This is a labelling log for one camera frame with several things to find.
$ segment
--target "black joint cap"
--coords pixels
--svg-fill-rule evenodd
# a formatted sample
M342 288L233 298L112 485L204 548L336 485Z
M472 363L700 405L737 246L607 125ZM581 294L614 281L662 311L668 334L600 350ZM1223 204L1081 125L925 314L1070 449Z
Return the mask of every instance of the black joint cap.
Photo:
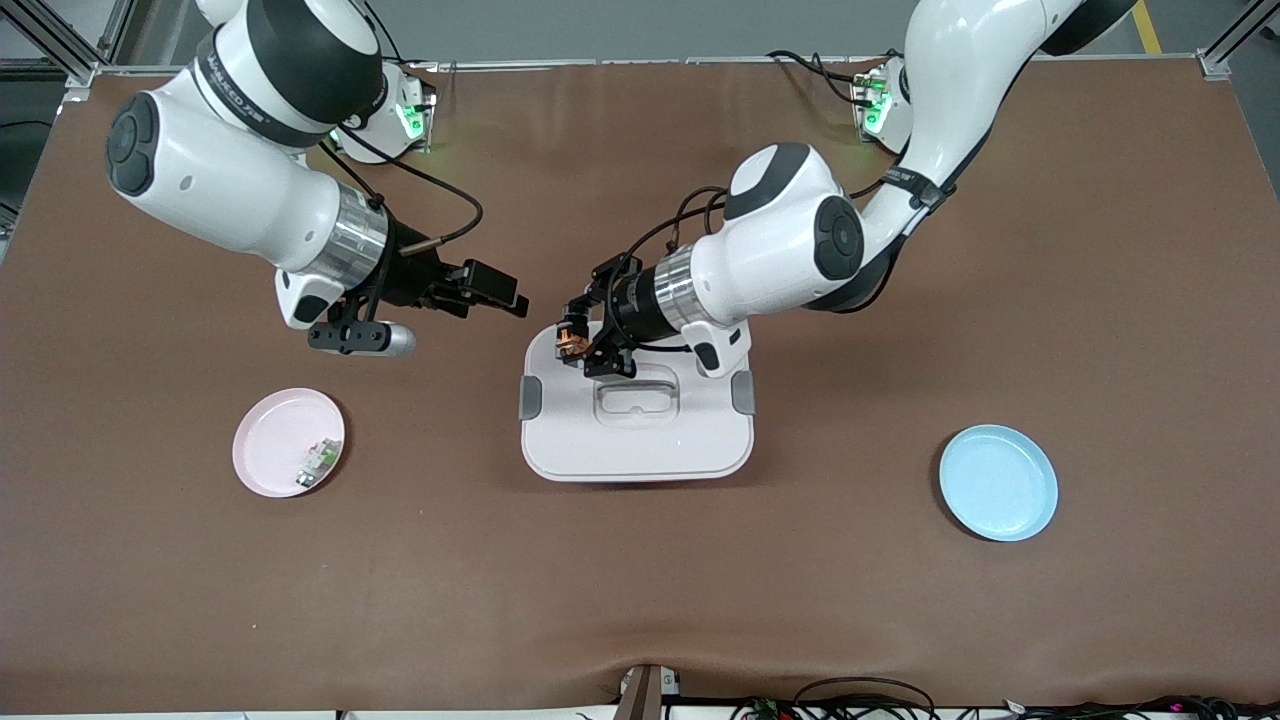
M847 281L863 265L863 224L852 204L832 195L814 215L813 261L822 277Z
M111 187L129 197L137 197L151 187L159 136L156 101L145 92L134 95L115 115L106 138L106 177Z

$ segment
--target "table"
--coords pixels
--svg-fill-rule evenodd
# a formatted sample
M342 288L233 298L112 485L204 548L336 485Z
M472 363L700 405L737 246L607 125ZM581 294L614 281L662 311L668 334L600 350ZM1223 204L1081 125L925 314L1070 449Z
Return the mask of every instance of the table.
M1032 63L873 310L753 320L748 465L627 489L525 466L525 345L769 142L876 178L888 156L820 78L447 77L413 161L486 217L444 255L518 275L532 311L388 313L419 333L406 360L307 350L271 268L110 191L110 119L159 82L101 77L64 109L0 269L0 711L591 703L641 661L686 694L864 673L950 705L1276 694L1280 205L1194 60ZM424 232L467 217L362 172ZM230 437L294 386L340 404L348 455L260 498ZM1024 543L940 509L942 446L988 421L1059 473Z

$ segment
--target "white plastic housing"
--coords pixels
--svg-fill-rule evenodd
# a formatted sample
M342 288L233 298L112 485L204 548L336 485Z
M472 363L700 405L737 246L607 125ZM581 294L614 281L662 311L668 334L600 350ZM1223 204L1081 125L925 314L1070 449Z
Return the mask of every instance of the white plastic housing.
M906 31L913 124L899 165L945 186L991 128L1018 72L1080 1L920 0ZM771 151L742 163L735 195L760 179ZM801 306L844 284L824 278L813 255L814 211L837 192L844 191L813 151L773 202L698 241L691 273L712 319L728 327ZM913 208L911 200L886 184L868 202L860 215L864 266L924 219L928 209Z
M320 254L338 214L338 182L282 149L179 100L191 72L150 95L159 140L150 187L131 202L200 240L297 272Z
M196 0L196 9L209 20L209 24L218 27L232 19L246 0Z
M593 333L600 323L591 323ZM692 354L635 354L634 380L599 382L556 356L556 328L525 354L521 447L539 475L571 483L722 478L755 443L755 400L744 360L726 378L698 372ZM678 338L659 345L678 345Z
M739 167L730 186L733 195L755 187L776 150L771 145ZM842 284L823 278L814 264L813 222L823 200L844 192L810 147L800 170L768 205L699 240L690 270L707 314L727 327L804 305Z
M346 0L335 1L342 5L348 5ZM349 8L349 10L352 13L356 12L355 8ZM253 45L248 38L248 22L246 19L244 6L241 6L241 9L232 15L232 19L227 20L227 23L219 28L218 35L214 37L214 44L218 47L218 56L225 67L227 74L236 79L236 85L239 86L244 95L253 99L253 102L260 105L262 110L276 122L306 133L325 133L333 127L329 123L321 123L302 114L298 109L291 105L289 101L285 100L278 90L275 90L271 81L268 79L266 73L262 70L262 65L257 61L257 55L253 54ZM196 82L200 83L200 90L205 97L218 96L202 74L196 73ZM221 102L215 100L211 105L214 111L216 111L219 117L228 123L237 127L244 127L239 118L236 117L236 113L223 106Z

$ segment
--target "silver metal ring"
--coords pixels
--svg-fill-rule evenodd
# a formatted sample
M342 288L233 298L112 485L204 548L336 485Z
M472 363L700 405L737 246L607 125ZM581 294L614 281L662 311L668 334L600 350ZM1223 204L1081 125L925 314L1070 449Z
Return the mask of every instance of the silver metal ring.
M686 245L663 258L654 269L653 293L658 300L658 309L676 331L698 320L712 319L698 300L692 258L694 246Z
M332 278L351 290L374 272L387 247L387 214L352 187L338 183L338 219L320 255L297 274Z

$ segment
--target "black cable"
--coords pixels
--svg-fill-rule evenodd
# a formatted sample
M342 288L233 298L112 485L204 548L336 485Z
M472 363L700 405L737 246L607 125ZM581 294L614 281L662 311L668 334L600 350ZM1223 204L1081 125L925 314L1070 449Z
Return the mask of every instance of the black cable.
M710 208L712 210L719 210L719 209L724 208L724 204L723 202L714 202L714 204L708 205L708 208ZM609 272L609 282L605 283L605 286L604 286L605 287L605 295L604 295L604 323L605 323L605 328L604 329L608 329L611 327L616 328L618 332L622 333L622 337L625 337L628 342L631 342L632 345L635 345L636 348L639 348L639 350L648 350L650 352L691 352L691 350L689 348L687 345L681 346L681 347L666 347L666 346L659 346L659 345L645 345L645 343L637 342L635 338L632 338L630 336L630 333L627 333L626 328L623 328L622 324L617 322L617 313L614 311L614 307L613 307L613 286L616 286L617 282L618 282L618 270L622 269L623 265L626 265L626 264L628 264L631 261L631 258L635 256L636 251L640 250L640 247L644 246L644 243L649 242L650 240L653 240L654 236L657 236L662 231L669 228L671 225L675 225L675 224L677 224L680 222L687 220L689 218L696 218L698 215L701 215L705 211L707 211L705 209L689 210L687 213L677 214L675 218L671 218L669 220L667 220L667 222L659 224L658 227L650 229L649 232L644 233L644 236L640 240L635 241L635 243L632 243L631 247L623 254L622 259L613 265L613 270ZM590 354L594 350L595 348L591 347L588 351L588 354Z
M676 215L677 217L678 215L684 215L685 214L685 209L689 208L689 204L692 202L694 199L698 197L699 195L703 195L703 193L707 193L707 192L712 193L712 201L709 201L707 204L707 206L710 208L710 202L714 201L714 197L717 195L724 193L727 191L723 187L718 186L718 184L708 184L708 186L699 187L698 190L695 190L695 191L690 192L687 196L685 196L685 200L680 204L680 209L676 210ZM703 209L703 214L704 215L707 215L709 213L710 213L710 210ZM677 247L680 247L680 223L676 223L676 225L673 228L671 228L671 240L667 241L667 254L669 255L669 254L675 252Z
M19 126L45 126L49 129L54 129L54 123L50 123L49 120L14 120L12 123L0 124L0 129L15 128Z
M850 192L850 193L849 193L849 199L850 199L850 200L858 200L859 197L863 197L863 196L865 196L865 195L870 195L872 192L876 192L876 190L877 190L877 188L878 188L879 186L882 186L882 184L884 184L884 178L879 178L879 179L877 179L876 182L873 182L873 183L870 183L869 186L867 186L867 187L864 187L864 188L859 190L858 192Z
M823 72L819 70L817 67L814 67L809 60L805 60L804 58L801 58L800 55L796 55L795 53L792 53L790 50L774 50L773 53L769 53L768 55L765 55L765 58L787 58L788 60L795 60L796 63L800 64L800 67L803 67L804 69L809 70L810 73L823 74ZM854 82L854 76L846 76L846 74L841 74L841 73L832 73L829 70L826 74L828 77L838 79L841 82Z
M471 196L471 193L468 193L467 191L465 191L465 190L462 190L460 187L456 187L453 184L449 184L448 182L442 181L440 178L433 176L431 173L422 172L422 170L415 168L413 165L410 165L407 163L402 163L401 160L397 160L396 158L392 158L390 155L388 155L388 154L383 152L381 150L379 150L379 149L374 147L372 145L370 145L367 141L365 141L365 138L362 138L362 137L352 133L351 131L348 131L347 128L344 128L342 126L338 126L338 129L340 129L344 136L347 136L351 140L356 141L356 143L360 145L361 147L364 147L365 150L369 150L374 155L378 155L383 160L387 160L392 165L396 165L397 168L404 170L406 173L410 173L410 174L412 174L415 177L425 179L426 182L429 182L429 183L431 183L431 184L434 184L436 187L440 187L443 190L447 190L447 191L452 192L453 195L457 195L462 200L466 200L467 202L470 202L471 208L475 209L475 217L471 218L471 222L468 222L467 224L462 225L461 228L458 228L458 229L456 229L456 231L453 231L451 233L442 234L438 238L428 240L425 242L419 242L419 243L415 243L415 245L407 245L404 247L401 247L399 254L402 256L408 258L410 255L416 255L416 254L422 252L425 250L431 250L431 249L439 247L439 246L442 246L442 245L444 245L447 242L452 242L452 241L454 241L454 240L457 240L457 238L467 234L472 229L475 229L475 227L480 224L480 220L484 219L484 205L480 205L480 201L476 200L474 196Z
M387 32L387 26L383 23L383 18L378 15L378 10L375 10L374 6L369 4L369 0L365 0L365 8L369 10L369 14L374 17L374 22L378 23L378 27L383 28L383 36L387 37L387 42L392 46L392 53L393 53L392 59L394 59L397 63L403 64L404 56L399 54L399 47L396 45L396 38L392 37L392 33Z
M836 87L836 83L833 82L835 76L831 74L831 70L827 69L827 65L822 64L822 56L819 56L817 53L813 54L813 61L818 65L818 73L822 74L823 79L827 81L827 87L829 87L831 91L836 94L836 97L840 97L845 102L849 102L850 105L856 105L859 108L872 106L870 101L854 97L852 95L845 95L838 87Z
M714 205L717 200L724 197L726 195L728 195L728 191L722 190L716 195L710 196L710 200L707 201L707 208L703 209L703 229L707 231L707 234L712 234L712 205Z
M337 163L338 167L342 168L343 172L351 177L351 179L356 181L356 184L360 186L360 190L365 191L365 196L369 197L370 208L376 210L385 204L385 199L383 197L383 195L380 192L376 192L372 187L370 187L370 184L365 182L365 178L360 177L360 174L356 170L353 170L351 165L344 163L343 159L339 158L338 154L334 152L326 143L321 142L320 150L324 150L324 154L328 155L330 160Z

